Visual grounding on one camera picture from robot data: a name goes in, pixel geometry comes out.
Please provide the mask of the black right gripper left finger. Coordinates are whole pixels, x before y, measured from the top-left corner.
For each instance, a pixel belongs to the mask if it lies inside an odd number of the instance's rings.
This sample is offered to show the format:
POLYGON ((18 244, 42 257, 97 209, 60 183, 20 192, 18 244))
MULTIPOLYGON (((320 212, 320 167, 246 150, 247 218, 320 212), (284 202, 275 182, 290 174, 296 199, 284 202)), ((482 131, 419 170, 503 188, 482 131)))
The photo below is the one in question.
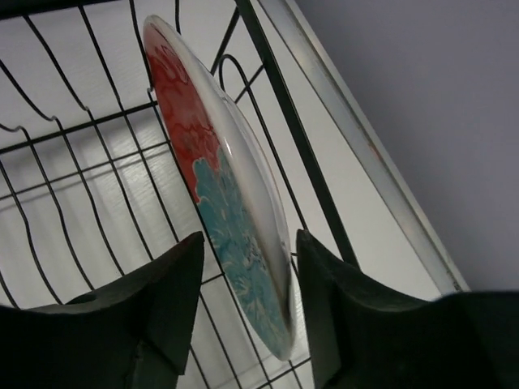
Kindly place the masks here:
POLYGON ((174 388, 184 375, 204 268, 195 232, 63 305, 1 309, 4 388, 174 388))

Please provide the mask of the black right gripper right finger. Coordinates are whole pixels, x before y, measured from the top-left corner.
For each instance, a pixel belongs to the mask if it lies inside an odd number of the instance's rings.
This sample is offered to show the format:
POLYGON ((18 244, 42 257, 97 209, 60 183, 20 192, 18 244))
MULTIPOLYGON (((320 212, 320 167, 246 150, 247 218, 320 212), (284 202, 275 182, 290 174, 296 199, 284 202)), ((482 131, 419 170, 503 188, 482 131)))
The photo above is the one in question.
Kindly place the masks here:
POLYGON ((318 388, 515 388, 518 295, 453 293, 424 301, 338 259, 306 230, 299 286, 318 388))

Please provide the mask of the red and teal plate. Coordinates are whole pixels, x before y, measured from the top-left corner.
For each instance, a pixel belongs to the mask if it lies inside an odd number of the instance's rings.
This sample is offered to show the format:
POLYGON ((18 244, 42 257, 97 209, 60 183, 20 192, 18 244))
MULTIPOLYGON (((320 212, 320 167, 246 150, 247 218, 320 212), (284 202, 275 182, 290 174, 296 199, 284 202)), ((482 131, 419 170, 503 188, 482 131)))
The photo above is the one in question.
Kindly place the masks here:
POLYGON ((290 235, 249 122, 161 17, 143 26, 161 115, 215 255, 250 325, 280 360, 294 347, 290 235))

